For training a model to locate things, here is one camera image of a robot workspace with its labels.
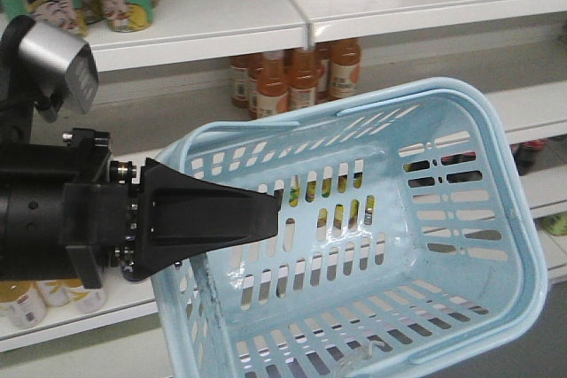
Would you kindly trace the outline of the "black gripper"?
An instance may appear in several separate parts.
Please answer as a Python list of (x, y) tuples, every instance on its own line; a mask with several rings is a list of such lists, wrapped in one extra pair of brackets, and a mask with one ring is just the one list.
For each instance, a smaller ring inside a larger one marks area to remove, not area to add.
[(278, 233), (279, 198), (182, 174), (148, 158), (137, 223), (136, 167), (112, 159), (107, 132), (75, 128), (61, 146), (1, 147), (1, 279), (103, 285), (112, 254), (136, 233), (132, 279)]

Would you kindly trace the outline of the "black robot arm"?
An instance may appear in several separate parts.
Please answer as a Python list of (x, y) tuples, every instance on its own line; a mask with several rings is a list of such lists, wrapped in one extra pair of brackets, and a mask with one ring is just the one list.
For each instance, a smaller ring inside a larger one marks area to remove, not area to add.
[(106, 132), (76, 128), (59, 146), (30, 141), (34, 116), (87, 112), (97, 92), (87, 42), (26, 15), (1, 38), (1, 278), (79, 279), (106, 266), (144, 280), (186, 258), (276, 235), (279, 201), (201, 181), (147, 159), (112, 158)]

